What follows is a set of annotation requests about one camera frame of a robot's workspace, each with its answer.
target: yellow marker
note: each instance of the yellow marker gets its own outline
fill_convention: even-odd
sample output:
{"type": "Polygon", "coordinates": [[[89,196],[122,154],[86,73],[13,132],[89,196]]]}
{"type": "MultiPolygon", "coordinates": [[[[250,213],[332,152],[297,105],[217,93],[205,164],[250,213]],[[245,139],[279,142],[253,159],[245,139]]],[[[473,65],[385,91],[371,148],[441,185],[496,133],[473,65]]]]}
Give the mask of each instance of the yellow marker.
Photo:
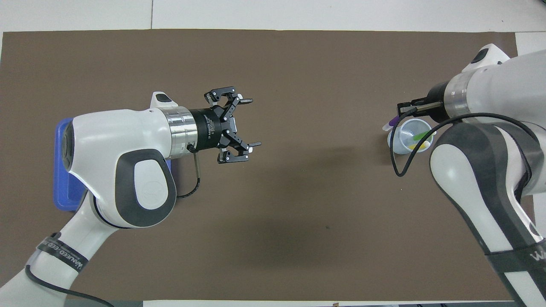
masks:
{"type": "MultiPolygon", "coordinates": [[[[411,144],[411,145],[408,145],[408,148],[411,150],[414,150],[415,146],[417,146],[417,144],[411,144]]],[[[430,142],[425,141],[421,144],[421,147],[419,147],[419,150],[427,149],[429,146],[430,146],[430,142]]]]}

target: transparent plastic cup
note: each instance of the transparent plastic cup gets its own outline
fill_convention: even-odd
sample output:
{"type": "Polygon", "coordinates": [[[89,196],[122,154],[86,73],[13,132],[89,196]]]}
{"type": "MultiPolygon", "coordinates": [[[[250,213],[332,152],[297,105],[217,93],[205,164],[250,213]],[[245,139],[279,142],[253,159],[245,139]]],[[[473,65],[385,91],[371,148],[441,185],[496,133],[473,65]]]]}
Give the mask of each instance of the transparent plastic cup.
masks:
{"type": "MultiPolygon", "coordinates": [[[[409,146],[412,146],[419,141],[419,140],[414,140],[413,137],[423,132],[427,132],[429,130],[431,130],[430,125],[424,120],[409,119],[405,121],[402,125],[400,125],[396,129],[396,133],[394,134],[394,140],[393,140],[393,151],[399,155],[405,155],[412,152],[413,150],[410,149],[409,146]]],[[[392,131],[389,132],[389,135],[387,136],[388,146],[390,146],[391,134],[392,134],[392,131]]],[[[434,136],[431,135],[426,140],[429,141],[428,146],[426,146],[425,148],[419,149],[417,152],[423,152],[427,150],[432,145],[434,136]]]]}

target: black strap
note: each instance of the black strap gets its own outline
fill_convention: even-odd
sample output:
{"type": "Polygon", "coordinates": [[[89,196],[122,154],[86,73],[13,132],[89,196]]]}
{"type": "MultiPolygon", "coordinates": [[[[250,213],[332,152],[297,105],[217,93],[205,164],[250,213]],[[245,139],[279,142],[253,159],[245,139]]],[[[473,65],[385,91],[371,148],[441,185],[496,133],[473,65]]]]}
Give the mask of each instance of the black strap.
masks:
{"type": "Polygon", "coordinates": [[[60,261],[66,263],[69,267],[76,270],[78,273],[84,269],[89,260],[77,250],[65,244],[63,241],[58,240],[60,233],[54,233],[51,236],[45,238],[36,249],[44,251],[60,261]]]}
{"type": "Polygon", "coordinates": [[[546,268],[546,239],[523,249],[485,255],[497,273],[546,268]]]}

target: white robotic arm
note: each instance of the white robotic arm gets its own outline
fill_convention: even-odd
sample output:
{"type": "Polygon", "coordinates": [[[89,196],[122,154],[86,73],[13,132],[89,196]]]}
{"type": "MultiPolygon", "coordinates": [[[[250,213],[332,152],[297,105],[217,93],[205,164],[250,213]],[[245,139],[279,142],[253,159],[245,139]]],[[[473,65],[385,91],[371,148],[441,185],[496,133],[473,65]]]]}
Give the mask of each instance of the white robotic arm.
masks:
{"type": "Polygon", "coordinates": [[[432,175],[520,306],[546,307],[546,240],[519,204],[546,192],[545,80],[546,50],[509,58],[490,44],[427,97],[398,105],[401,118],[455,122],[436,142],[432,175]]]}
{"type": "Polygon", "coordinates": [[[63,306],[67,289],[108,236],[163,221],[177,198],[165,159],[219,148],[219,163],[248,161],[252,147],[261,143],[246,144],[237,135],[233,112],[252,100],[233,87],[212,90],[205,98],[209,108],[188,110],[155,92],[147,110],[72,120],[63,136],[63,163],[88,191],[74,217],[45,238],[25,269],[0,288],[1,306],[63,306]],[[223,107],[217,104],[222,96],[228,99],[223,107]]]}

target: wmxed logo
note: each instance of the wmxed logo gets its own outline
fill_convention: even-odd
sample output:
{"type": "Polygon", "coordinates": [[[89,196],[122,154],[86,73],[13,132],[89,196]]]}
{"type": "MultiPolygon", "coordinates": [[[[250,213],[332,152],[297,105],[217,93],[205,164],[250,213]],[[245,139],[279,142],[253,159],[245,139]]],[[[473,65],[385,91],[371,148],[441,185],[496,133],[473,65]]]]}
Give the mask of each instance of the wmxed logo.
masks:
{"type": "Polygon", "coordinates": [[[535,251],[535,254],[529,254],[529,256],[533,257],[536,261],[544,260],[546,258],[546,253],[544,251],[541,251],[540,253],[538,251],[535,251]]]}

